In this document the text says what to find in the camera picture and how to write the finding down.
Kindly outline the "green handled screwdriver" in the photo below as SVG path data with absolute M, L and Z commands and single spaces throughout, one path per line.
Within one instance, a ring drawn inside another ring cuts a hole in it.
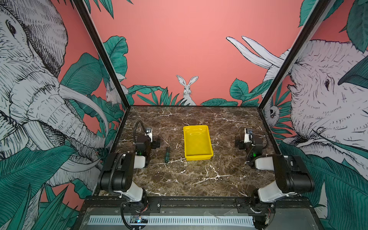
M 165 157 L 164 157 L 164 162 L 165 163 L 168 163 L 169 160 L 170 160 L 170 151 L 171 151 L 171 148 L 170 148 L 170 141 L 171 141 L 171 137 L 169 137 L 169 140 L 168 140 L 168 146 L 166 148 L 166 153 L 165 153 Z

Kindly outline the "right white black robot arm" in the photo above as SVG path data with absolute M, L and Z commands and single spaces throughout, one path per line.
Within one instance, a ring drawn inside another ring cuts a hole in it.
M 245 133 L 242 140 L 236 139 L 235 147 L 245 150 L 249 167 L 274 172 L 275 180 L 263 188 L 255 189 L 247 200 L 253 213 L 269 212 L 270 206 L 277 200 L 314 190 L 315 182 L 300 156 L 263 154 L 263 141 L 252 133 Z

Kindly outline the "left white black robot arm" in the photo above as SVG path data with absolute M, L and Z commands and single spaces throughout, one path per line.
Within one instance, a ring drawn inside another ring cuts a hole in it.
M 133 182 L 133 172 L 148 167 L 151 151 L 159 148 L 160 144 L 160 139 L 152 140 L 142 135 L 137 139 L 134 152 L 109 154 L 98 177 L 97 187 L 126 199 L 136 212 L 145 212 L 149 207 L 147 193 Z

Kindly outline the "yellow plastic bin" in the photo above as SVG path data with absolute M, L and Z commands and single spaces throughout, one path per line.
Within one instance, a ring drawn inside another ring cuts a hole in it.
M 208 126 L 184 126 L 183 132 L 187 161 L 210 160 L 213 157 L 214 153 Z

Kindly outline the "black front mounting rail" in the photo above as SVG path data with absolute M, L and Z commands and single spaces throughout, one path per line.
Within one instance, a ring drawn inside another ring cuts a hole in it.
M 273 203 L 255 203 L 246 196 L 150 196 L 147 201 L 127 202 L 117 196 L 90 196 L 81 212 L 91 208 L 124 208 L 127 213 L 159 213 L 164 209 L 235 209 L 240 214 L 265 215 L 277 209 L 312 209 L 308 198 L 285 197 Z

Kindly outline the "left black frame post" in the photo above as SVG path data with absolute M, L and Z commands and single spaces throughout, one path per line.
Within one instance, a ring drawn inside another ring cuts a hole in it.
M 97 52 L 106 68 L 106 71 L 109 75 L 109 77 L 111 78 L 111 81 L 112 83 L 114 84 L 118 94 L 119 94 L 119 97 L 122 101 L 122 104 L 124 105 L 124 108 L 125 109 L 129 109 L 130 108 L 130 105 L 129 105 L 129 102 L 121 88 L 121 84 L 120 82 L 118 81 L 118 78 L 117 78 L 117 75 L 116 75 L 116 72 L 113 68 L 113 65 L 111 63 L 111 60 L 106 52 L 106 49 L 100 39 L 100 36 L 96 30 L 96 27 L 89 15 L 89 12 L 87 11 L 87 8 L 85 6 L 85 2 L 84 1 L 80 1 L 80 0 L 73 0 L 73 3 L 83 21 L 83 24 L 85 25 L 93 43 L 94 43 L 94 46 L 95 48 L 97 49 Z

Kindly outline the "black frame post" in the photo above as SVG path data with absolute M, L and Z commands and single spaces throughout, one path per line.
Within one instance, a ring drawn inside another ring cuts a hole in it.
M 94 43 L 94 46 L 95 48 L 97 49 L 97 52 L 106 68 L 106 71 L 109 75 L 109 77 L 111 78 L 111 81 L 112 83 L 114 84 L 118 94 L 119 94 L 119 97 L 122 101 L 122 104 L 124 105 L 124 108 L 125 109 L 129 109 L 130 108 L 130 105 L 129 105 L 129 102 L 121 88 L 121 84 L 120 82 L 118 81 L 118 78 L 117 78 L 117 75 L 116 75 L 116 72 L 113 68 L 113 65 L 111 63 L 111 60 L 106 52 L 106 49 L 100 39 L 100 36 L 96 30 L 96 27 L 89 15 L 89 12 L 87 11 L 87 8 L 85 6 L 85 2 L 84 1 L 80 1 L 80 0 L 73 0 L 73 3 L 83 21 L 83 24 L 85 25 L 93 43 Z
M 280 67 L 270 88 L 266 92 L 265 97 L 263 98 L 262 102 L 258 106 L 259 110 L 263 110 L 265 108 L 266 103 L 269 101 L 271 96 L 277 90 L 277 88 L 282 83 L 284 78 L 288 75 L 288 72 L 290 71 L 292 65 L 296 62 L 298 57 L 302 54 L 308 42 L 315 34 L 318 27 L 320 26 L 320 24 L 322 23 L 322 21 L 324 20 L 324 18 L 326 17 L 326 15 L 330 11 L 334 3 L 335 1 L 317 1 L 316 4 L 313 6 L 313 9 L 310 15 L 308 16 L 308 19 L 305 22 L 293 46 L 291 47 L 290 52 L 288 56 L 286 57 L 286 60 Z

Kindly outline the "right black frame post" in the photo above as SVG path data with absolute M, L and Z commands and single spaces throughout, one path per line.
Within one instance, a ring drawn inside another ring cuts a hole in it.
M 288 56 L 286 57 L 286 60 L 280 67 L 270 88 L 266 92 L 265 97 L 263 98 L 262 102 L 258 106 L 259 110 L 263 110 L 265 108 L 266 103 L 269 101 L 271 96 L 277 90 L 277 88 L 282 83 L 284 78 L 288 75 L 288 72 L 290 71 L 292 65 L 296 62 L 298 57 L 302 54 L 308 42 L 315 34 L 318 27 L 320 26 L 320 24 L 322 23 L 322 21 L 324 20 L 324 18 L 326 17 L 326 15 L 330 11 L 334 3 L 335 1 L 317 1 L 316 4 L 313 6 L 313 9 L 310 15 L 308 16 L 308 19 L 305 22 L 293 46 L 291 47 L 290 52 Z

